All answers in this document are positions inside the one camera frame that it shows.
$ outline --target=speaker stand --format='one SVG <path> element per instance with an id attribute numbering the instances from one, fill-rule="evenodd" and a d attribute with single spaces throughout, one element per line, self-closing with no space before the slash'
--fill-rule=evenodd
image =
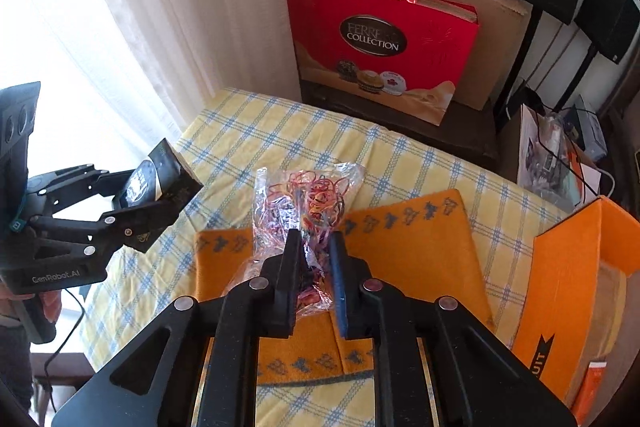
<path id="1" fill-rule="evenodd" d="M 498 99 L 495 101 L 494 119 L 496 121 L 507 105 L 506 103 L 507 99 L 509 98 L 509 93 L 511 92 L 513 84 L 515 84 L 516 82 L 518 73 L 520 73 L 520 69 L 522 68 L 524 59 L 527 56 L 527 53 L 529 53 L 529 48 L 531 47 L 531 42 L 533 41 L 533 37 L 536 34 L 536 30 L 538 29 L 538 23 L 540 22 L 541 17 L 542 9 L 536 8 L 534 6 L 533 10 L 531 11 L 531 18 L 529 19 L 529 24 L 527 25 L 527 29 L 524 33 L 524 38 L 522 39 L 522 44 L 520 45 L 518 55 L 516 55 L 516 59 L 513 63 L 513 66 L 511 67 L 509 76 L 507 76 L 507 80 L 504 83 L 504 87 L 502 88 L 500 95 L 498 95 Z"/>
<path id="2" fill-rule="evenodd" d="M 594 59 L 594 57 L 597 54 L 598 54 L 598 49 L 596 45 L 592 42 L 589 45 L 587 54 L 584 56 L 584 60 L 580 64 L 578 71 L 575 72 L 575 76 L 572 78 L 572 81 L 569 83 L 568 86 L 566 86 L 564 93 L 562 93 L 562 96 L 558 100 L 558 103 L 556 103 L 556 107 L 554 107 L 554 112 L 560 112 L 562 110 L 562 108 L 564 107 L 564 104 L 566 103 L 567 100 L 569 100 L 571 95 L 574 93 L 575 88 L 578 87 L 578 84 L 580 84 L 580 81 L 582 80 L 584 74 L 587 72 L 587 69 L 589 69 L 589 66 L 591 65 L 591 61 Z"/>

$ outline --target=orange cardboard box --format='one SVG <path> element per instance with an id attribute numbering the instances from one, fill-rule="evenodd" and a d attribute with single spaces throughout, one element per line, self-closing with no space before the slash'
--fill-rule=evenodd
<path id="1" fill-rule="evenodd" d="M 603 196 L 534 240 L 513 352 L 568 407 L 616 342 L 639 246 L 640 223 Z"/>

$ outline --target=plastic bag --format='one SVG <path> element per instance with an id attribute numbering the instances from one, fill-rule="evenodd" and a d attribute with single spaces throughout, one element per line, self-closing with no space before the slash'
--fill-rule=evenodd
<path id="1" fill-rule="evenodd" d="M 530 186 L 525 187 L 543 200 L 572 212 L 577 180 L 566 167 L 570 164 L 562 118 L 557 114 L 538 118 L 540 141 L 527 155 Z"/>
<path id="2" fill-rule="evenodd" d="M 353 163 L 317 171 L 258 169 L 252 220 L 254 256 L 242 264 L 224 295 L 260 275 L 264 260 L 283 252 L 289 229 L 299 229 L 307 266 L 297 313 L 304 316 L 330 309 L 333 301 L 325 284 L 330 267 L 328 237 L 342 222 L 363 179 L 364 169 Z"/>

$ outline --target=ferrero collection box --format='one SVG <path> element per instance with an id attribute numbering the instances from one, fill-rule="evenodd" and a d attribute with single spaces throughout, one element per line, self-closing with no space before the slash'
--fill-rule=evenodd
<path id="1" fill-rule="evenodd" d="M 287 0 L 300 78 L 439 125 L 478 32 L 445 0 Z"/>

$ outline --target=blue plaid pattern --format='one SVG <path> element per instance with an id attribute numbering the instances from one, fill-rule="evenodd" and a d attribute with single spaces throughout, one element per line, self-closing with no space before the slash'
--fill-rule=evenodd
<path id="1" fill-rule="evenodd" d="M 496 334 L 513 342 L 527 294 L 533 238 L 564 217 L 556 207 L 491 172 L 398 133 L 345 115 L 225 89 L 178 140 L 204 188 L 146 254 L 123 248 L 94 285 L 80 328 L 85 353 L 102 367 L 180 295 L 194 293 L 193 237 L 251 223 L 260 167 L 366 168 L 353 207 L 391 204 L 456 188 L 471 225 Z M 371 379 L 309 387 L 261 387 L 258 425 L 373 425 Z"/>

